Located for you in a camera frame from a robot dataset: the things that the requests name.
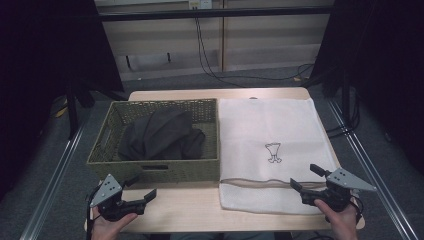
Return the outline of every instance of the white tote bag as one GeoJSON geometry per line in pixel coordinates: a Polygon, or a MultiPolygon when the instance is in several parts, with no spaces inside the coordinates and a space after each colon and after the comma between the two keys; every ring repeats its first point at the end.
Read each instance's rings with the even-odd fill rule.
{"type": "Polygon", "coordinates": [[[221,206],[255,213],[317,214],[290,178],[315,189],[325,179],[311,163],[333,171],[336,161],[312,99],[220,99],[221,206]]]}

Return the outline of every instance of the green wicker basket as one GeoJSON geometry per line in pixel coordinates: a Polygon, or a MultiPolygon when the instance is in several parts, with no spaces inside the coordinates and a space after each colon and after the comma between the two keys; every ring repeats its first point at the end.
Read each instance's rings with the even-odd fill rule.
{"type": "Polygon", "coordinates": [[[140,177],[143,183],[218,181],[219,126],[217,100],[112,102],[87,165],[100,179],[112,174],[118,181],[140,177]],[[159,108],[176,106],[191,111],[193,128],[205,134],[201,159],[122,161],[118,146],[126,126],[159,108]]]}

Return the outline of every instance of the black fabric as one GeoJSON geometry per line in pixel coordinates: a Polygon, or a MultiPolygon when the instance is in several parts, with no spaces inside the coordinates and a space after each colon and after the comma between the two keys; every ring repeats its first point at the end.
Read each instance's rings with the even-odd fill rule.
{"type": "Polygon", "coordinates": [[[118,148],[123,161],[198,159],[205,134],[192,128],[192,114],[161,108],[128,125],[118,148]]]}

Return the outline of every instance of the cable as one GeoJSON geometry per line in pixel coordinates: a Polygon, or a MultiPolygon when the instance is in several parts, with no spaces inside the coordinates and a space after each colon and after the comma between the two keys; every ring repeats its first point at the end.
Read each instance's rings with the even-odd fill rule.
{"type": "Polygon", "coordinates": [[[202,66],[203,72],[205,72],[206,75],[208,75],[210,77],[213,77],[213,78],[217,79],[220,82],[223,82],[223,83],[227,83],[227,84],[231,84],[231,85],[234,85],[234,86],[237,86],[237,87],[244,88],[244,86],[241,86],[241,85],[238,85],[238,84],[235,84],[235,83],[226,82],[226,81],[223,81],[222,79],[225,79],[225,78],[251,78],[251,79],[269,80],[269,81],[282,81],[282,80],[293,79],[293,78],[299,77],[299,76],[302,78],[301,74],[304,73],[304,72],[306,72],[307,70],[309,70],[312,66],[314,66],[314,64],[312,64],[312,63],[300,65],[297,68],[297,74],[292,75],[292,76],[288,76],[288,77],[284,77],[284,78],[267,78],[267,77],[255,77],[255,76],[217,76],[212,71],[212,69],[211,69],[211,67],[209,65],[208,58],[206,56],[205,46],[203,44],[202,29],[200,27],[199,19],[198,18],[195,18],[195,21],[196,21],[196,29],[197,29],[197,41],[198,41],[198,50],[199,50],[200,65],[202,66]],[[206,69],[205,69],[205,67],[203,66],[202,55],[201,55],[201,48],[203,50],[203,55],[205,57],[206,64],[208,66],[208,69],[209,69],[210,73],[207,72],[206,69]],[[300,71],[300,68],[302,68],[304,66],[308,66],[308,67],[305,68],[304,70],[300,71]]]}
{"type": "Polygon", "coordinates": [[[211,67],[209,65],[208,57],[206,56],[206,51],[205,51],[205,46],[203,44],[202,30],[200,28],[199,19],[198,18],[195,18],[195,21],[196,21],[196,29],[197,29],[197,43],[198,43],[198,50],[199,50],[199,59],[200,59],[200,65],[202,66],[203,72],[205,72],[206,75],[208,75],[210,77],[213,77],[213,78],[215,78],[216,80],[218,80],[218,81],[220,81],[222,83],[230,84],[230,85],[233,85],[233,86],[236,86],[236,87],[245,88],[244,86],[241,86],[241,85],[238,85],[238,84],[235,84],[235,83],[230,83],[230,82],[223,81],[220,77],[217,77],[215,75],[215,73],[212,71],[212,69],[211,69],[211,67]],[[203,55],[205,57],[205,60],[206,60],[206,63],[208,65],[208,68],[209,68],[210,73],[208,73],[206,71],[205,67],[203,66],[202,54],[201,54],[201,51],[200,51],[200,45],[202,45],[203,55]]]}

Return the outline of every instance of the wooden table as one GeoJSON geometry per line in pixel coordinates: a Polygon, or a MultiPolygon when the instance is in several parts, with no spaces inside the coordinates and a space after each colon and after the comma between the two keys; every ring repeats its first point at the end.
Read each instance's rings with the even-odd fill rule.
{"type": "MultiPolygon", "coordinates": [[[[133,92],[129,100],[251,97],[310,98],[304,88],[249,88],[138,91],[133,92]]],[[[333,149],[331,152],[337,161],[333,149]]],[[[303,231],[330,228],[323,215],[254,214],[223,210],[219,201],[218,182],[138,184],[133,188],[124,190],[124,200],[141,199],[153,188],[157,188],[158,192],[156,199],[147,205],[144,215],[123,230],[126,232],[303,231]]],[[[364,225],[365,221],[362,219],[357,228],[363,228],[364,225]]]]}

